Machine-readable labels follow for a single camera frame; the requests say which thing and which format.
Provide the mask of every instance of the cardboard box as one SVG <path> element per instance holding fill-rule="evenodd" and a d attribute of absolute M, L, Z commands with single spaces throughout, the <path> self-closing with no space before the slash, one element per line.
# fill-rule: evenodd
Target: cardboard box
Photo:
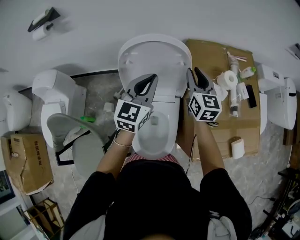
<path fill-rule="evenodd" d="M 53 180 L 46 143 L 42 135 L 14 134 L 1 137 L 1 148 L 8 175 L 26 195 L 44 190 Z"/>
<path fill-rule="evenodd" d="M 193 69 L 199 67 L 211 79 L 215 79 L 222 72 L 230 70 L 227 51 L 234 56 L 247 57 L 247 62 L 239 61 L 241 70 L 254 66 L 250 51 L 202 40 L 189 39 L 186 45 L 192 54 Z M 217 119 L 219 125 L 211 128 L 224 158 L 232 157 L 231 143 L 240 138 L 244 139 L 245 155 L 254 155 L 259 149 L 260 100 L 256 75 L 247 78 L 245 84 L 252 85 L 257 107 L 249 108 L 248 100 L 243 100 L 241 102 L 241 116 L 238 118 L 231 117 L 229 115 L 230 94 L 228 94 L 222 102 L 223 110 Z M 195 132 L 194 119 L 188 116 L 187 98 L 189 98 L 188 92 L 185 93 L 180 103 L 180 119 L 176 142 L 190 156 Z M 200 160 L 197 142 L 194 144 L 192 154 L 194 161 Z"/>

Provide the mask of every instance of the cable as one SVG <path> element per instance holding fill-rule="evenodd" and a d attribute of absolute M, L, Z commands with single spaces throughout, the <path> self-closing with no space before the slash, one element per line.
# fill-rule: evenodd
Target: cable
<path fill-rule="evenodd" d="M 258 198 L 258 197 L 261 198 L 261 199 L 269 199 L 273 202 L 276 200 L 274 197 L 260 197 L 260 196 L 256 196 L 255 199 Z"/>
<path fill-rule="evenodd" d="M 68 152 L 68 150 L 71 150 L 71 152 L 73 153 L 73 150 L 71 149 L 71 148 L 68 148 L 67 149 L 67 157 L 69 158 L 69 160 L 70 160 L 70 156 L 69 156 L 69 152 Z M 73 176 L 73 169 L 72 169 L 72 166 L 71 166 L 71 173 L 72 173 L 72 178 L 73 178 L 73 181 L 74 181 L 74 184 L 75 184 L 75 187 L 76 187 L 76 189 L 77 189 L 77 195 L 79 194 L 79 191 L 78 191 L 78 187 L 77 187 L 77 185 L 76 185 L 76 182 L 75 182 L 75 179 L 74 179 L 74 176 Z"/>
<path fill-rule="evenodd" d="M 77 185 L 76 185 L 76 183 L 75 183 L 75 179 L 74 179 L 74 176 L 73 176 L 73 169 L 72 169 L 72 166 L 71 166 L 71 173 L 72 173 L 72 178 L 73 178 L 75 187 L 76 187 L 76 189 L 77 189 L 77 195 L 78 195 L 78 194 L 79 194 L 79 192 L 78 192 L 78 187 L 77 187 Z"/>
<path fill-rule="evenodd" d="M 193 138 L 193 144 L 192 144 L 192 147 L 191 147 L 191 152 L 189 154 L 189 161 L 188 161 L 188 167 L 187 167 L 186 175 L 188 174 L 188 170 L 189 170 L 189 167 L 191 165 L 192 152 L 193 152 L 193 149 L 194 149 L 194 141 L 195 141 L 196 136 L 197 136 L 197 134 L 195 134 L 195 136 Z"/>

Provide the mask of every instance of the toilet paper roll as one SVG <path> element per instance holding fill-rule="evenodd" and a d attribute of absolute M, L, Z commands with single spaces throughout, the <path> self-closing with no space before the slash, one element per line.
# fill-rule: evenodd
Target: toilet paper roll
<path fill-rule="evenodd" d="M 231 149 L 232 149 L 233 159 L 238 159 L 244 156 L 245 154 L 244 139 L 241 138 L 235 142 L 232 142 Z"/>
<path fill-rule="evenodd" d="M 44 25 L 40 26 L 38 29 L 33 31 L 32 38 L 34 41 L 39 41 L 47 37 L 52 31 L 53 31 L 53 23 L 46 22 Z"/>
<path fill-rule="evenodd" d="M 228 70 L 224 73 L 221 73 L 217 77 L 217 83 L 222 88 L 229 90 L 238 84 L 238 78 L 237 78 L 236 74 L 234 74 L 233 71 Z"/>

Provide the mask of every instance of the gray floor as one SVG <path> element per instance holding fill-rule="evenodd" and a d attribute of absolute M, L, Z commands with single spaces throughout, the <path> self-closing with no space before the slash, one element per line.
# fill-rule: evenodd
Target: gray floor
<path fill-rule="evenodd" d="M 104 112 L 105 102 L 116 101 L 113 94 L 121 89 L 118 74 L 106 74 L 90 77 L 77 78 L 76 83 L 87 88 L 87 99 L 85 106 L 85 116 L 95 117 L 96 124 L 103 127 L 103 131 L 110 135 L 115 125 L 113 114 Z M 30 126 L 24 132 L 40 132 L 40 111 L 43 102 L 40 98 L 33 96 L 33 112 Z M 290 147 L 282 145 L 283 128 L 268 122 L 267 127 L 260 139 L 260 152 L 253 157 L 242 157 L 240 159 L 225 159 L 225 167 L 229 172 L 235 186 L 244 197 L 247 204 L 251 203 L 256 196 L 273 197 L 281 178 L 277 172 L 283 170 L 288 163 Z M 77 190 L 81 190 L 86 179 L 81 177 L 75 166 L 57 166 L 53 149 L 48 147 L 54 183 L 41 193 L 33 197 L 36 201 L 41 201 L 47 197 L 56 201 L 60 207 L 64 219 L 76 199 Z M 180 162 L 184 169 L 188 167 L 188 157 L 177 146 L 172 153 Z M 64 156 L 71 158 L 71 151 Z M 201 164 L 191 163 L 188 171 L 188 178 L 194 188 L 199 189 L 203 178 Z M 272 202 L 257 198 L 249 206 L 253 218 L 253 227 L 258 226 L 265 220 L 263 209 L 270 210 Z"/>

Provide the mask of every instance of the white toilet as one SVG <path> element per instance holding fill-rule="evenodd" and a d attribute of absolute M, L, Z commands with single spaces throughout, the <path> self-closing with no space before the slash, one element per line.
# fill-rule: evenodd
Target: white toilet
<path fill-rule="evenodd" d="M 7 109 L 7 124 L 10 131 L 19 131 L 30 124 L 31 100 L 21 93 L 11 90 L 3 96 Z"/>
<path fill-rule="evenodd" d="M 33 80 L 32 93 L 43 99 L 41 125 L 47 144 L 53 148 L 47 119 L 55 113 L 75 118 L 84 115 L 86 88 L 78 86 L 68 75 L 51 69 L 39 73 Z"/>
<path fill-rule="evenodd" d="M 144 74 L 157 74 L 153 113 L 135 135 L 135 152 L 147 159 L 168 155 L 175 144 L 180 98 L 192 55 L 181 41 L 166 35 L 147 34 L 126 42 L 119 52 L 118 69 L 123 87 Z"/>
<path fill-rule="evenodd" d="M 261 134 L 267 119 L 286 129 L 293 129 L 296 121 L 297 97 L 295 84 L 290 78 L 272 68 L 257 66 L 261 107 Z"/>

